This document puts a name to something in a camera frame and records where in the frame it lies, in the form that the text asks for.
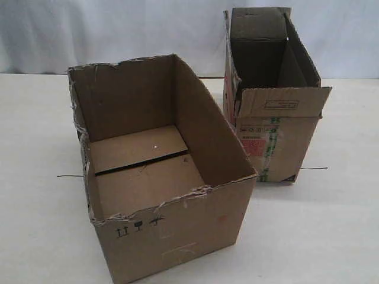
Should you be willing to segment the torn cardboard box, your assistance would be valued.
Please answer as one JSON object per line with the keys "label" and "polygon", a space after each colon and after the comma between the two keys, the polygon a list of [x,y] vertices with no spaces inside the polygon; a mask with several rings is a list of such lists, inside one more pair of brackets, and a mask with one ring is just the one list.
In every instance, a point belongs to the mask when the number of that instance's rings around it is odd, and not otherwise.
{"label": "torn cardboard box", "polygon": [[68,68],[88,213],[112,281],[236,242],[257,173],[177,55]]}

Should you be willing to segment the tall cardboard box with tape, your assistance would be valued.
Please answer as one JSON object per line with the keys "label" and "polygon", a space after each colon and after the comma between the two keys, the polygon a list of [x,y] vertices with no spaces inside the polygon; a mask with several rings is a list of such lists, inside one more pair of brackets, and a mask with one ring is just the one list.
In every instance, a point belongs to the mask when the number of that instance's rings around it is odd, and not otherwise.
{"label": "tall cardboard box with tape", "polygon": [[296,181],[331,87],[301,42],[288,7],[224,12],[223,112],[260,182]]}

